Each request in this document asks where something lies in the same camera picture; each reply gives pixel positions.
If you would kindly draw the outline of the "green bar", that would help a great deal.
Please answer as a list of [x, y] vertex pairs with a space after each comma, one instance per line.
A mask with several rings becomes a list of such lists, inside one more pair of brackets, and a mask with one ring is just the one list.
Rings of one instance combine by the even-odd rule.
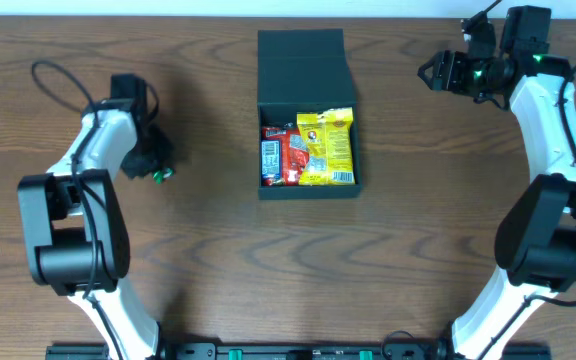
[[170, 167], [164, 167], [152, 174], [153, 180], [157, 184], [162, 184], [175, 174], [175, 171]]

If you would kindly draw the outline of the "small blue gum pack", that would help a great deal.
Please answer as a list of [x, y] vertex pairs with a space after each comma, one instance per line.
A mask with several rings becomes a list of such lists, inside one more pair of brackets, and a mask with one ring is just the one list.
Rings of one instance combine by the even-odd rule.
[[281, 143], [279, 140], [261, 142], [261, 176], [264, 180], [278, 180], [281, 177]]

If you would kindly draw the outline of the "yellow snack bag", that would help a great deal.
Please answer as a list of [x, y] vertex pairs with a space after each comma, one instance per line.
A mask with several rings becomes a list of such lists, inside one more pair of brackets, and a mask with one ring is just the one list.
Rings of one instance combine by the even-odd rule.
[[301, 186], [345, 186], [355, 183], [350, 142], [353, 122], [352, 108], [297, 115], [297, 127], [309, 154], [300, 176]]

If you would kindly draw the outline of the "red snack bag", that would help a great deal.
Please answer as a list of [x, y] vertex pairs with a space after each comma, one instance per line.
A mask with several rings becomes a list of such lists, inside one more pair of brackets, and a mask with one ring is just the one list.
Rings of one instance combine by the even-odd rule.
[[265, 186], [297, 186], [309, 161], [309, 153], [296, 128], [263, 127], [263, 140], [279, 140], [281, 143], [281, 177], [278, 180], [264, 180]]

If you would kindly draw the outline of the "black box container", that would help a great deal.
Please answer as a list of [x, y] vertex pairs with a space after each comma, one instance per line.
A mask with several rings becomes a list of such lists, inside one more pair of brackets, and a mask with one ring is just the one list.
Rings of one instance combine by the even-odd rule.
[[355, 84], [341, 29], [260, 30], [257, 110], [261, 127], [294, 124], [299, 113], [353, 109], [350, 144], [355, 183], [342, 186], [266, 186], [260, 200], [345, 199], [363, 188]]

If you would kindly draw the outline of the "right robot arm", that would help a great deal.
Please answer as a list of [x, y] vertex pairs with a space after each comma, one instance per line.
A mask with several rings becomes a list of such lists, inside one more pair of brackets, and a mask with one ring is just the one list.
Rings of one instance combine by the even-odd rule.
[[501, 221], [496, 268], [471, 307], [449, 327], [445, 359], [500, 359], [542, 305], [576, 307], [560, 294], [576, 283], [576, 109], [573, 69], [543, 51], [471, 57], [440, 51], [418, 75], [434, 91], [501, 95], [516, 117], [530, 184]]

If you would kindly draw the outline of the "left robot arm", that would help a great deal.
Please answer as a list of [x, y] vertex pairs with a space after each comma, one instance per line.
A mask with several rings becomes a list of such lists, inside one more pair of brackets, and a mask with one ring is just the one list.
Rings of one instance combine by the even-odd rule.
[[48, 359], [165, 359], [160, 324], [128, 277], [130, 245], [113, 181], [142, 145], [152, 113], [143, 97], [89, 106], [63, 157], [21, 179], [17, 196], [32, 279], [79, 307], [101, 344], [53, 344]]

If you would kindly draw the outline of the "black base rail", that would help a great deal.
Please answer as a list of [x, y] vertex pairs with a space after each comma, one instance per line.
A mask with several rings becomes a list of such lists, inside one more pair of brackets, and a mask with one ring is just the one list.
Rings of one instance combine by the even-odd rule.
[[[423, 342], [402, 341], [380, 346], [315, 345], [215, 345], [185, 343], [167, 346], [157, 355], [144, 359], [178, 360], [430, 360], [464, 359], [437, 354], [436, 347]], [[46, 360], [111, 359], [107, 345], [52, 345], [46, 348]], [[549, 347], [508, 345], [503, 360], [550, 360]]]

